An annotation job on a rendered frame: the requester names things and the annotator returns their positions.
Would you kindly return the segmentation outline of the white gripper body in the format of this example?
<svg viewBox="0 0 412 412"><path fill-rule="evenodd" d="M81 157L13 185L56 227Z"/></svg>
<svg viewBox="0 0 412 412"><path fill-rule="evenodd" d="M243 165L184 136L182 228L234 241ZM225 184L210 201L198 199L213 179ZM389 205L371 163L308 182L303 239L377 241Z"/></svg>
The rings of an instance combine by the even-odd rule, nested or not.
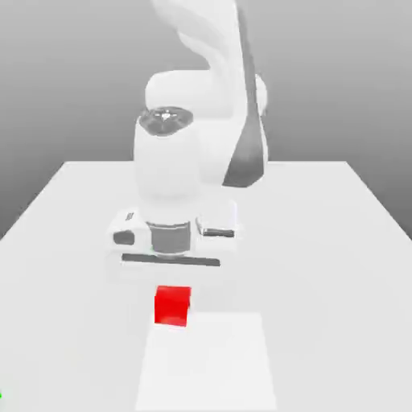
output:
<svg viewBox="0 0 412 412"><path fill-rule="evenodd" d="M225 268L210 257L158 257L152 254L113 251L105 255L107 277L123 282L221 283Z"/></svg>

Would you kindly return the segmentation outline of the small red cube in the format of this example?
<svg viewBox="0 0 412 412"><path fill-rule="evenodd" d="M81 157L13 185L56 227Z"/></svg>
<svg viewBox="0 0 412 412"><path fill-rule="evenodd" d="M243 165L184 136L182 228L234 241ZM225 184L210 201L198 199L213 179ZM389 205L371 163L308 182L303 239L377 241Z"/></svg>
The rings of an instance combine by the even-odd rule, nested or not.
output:
<svg viewBox="0 0 412 412"><path fill-rule="evenodd" d="M189 286L158 286L154 296L154 322L186 327L191 294Z"/></svg>

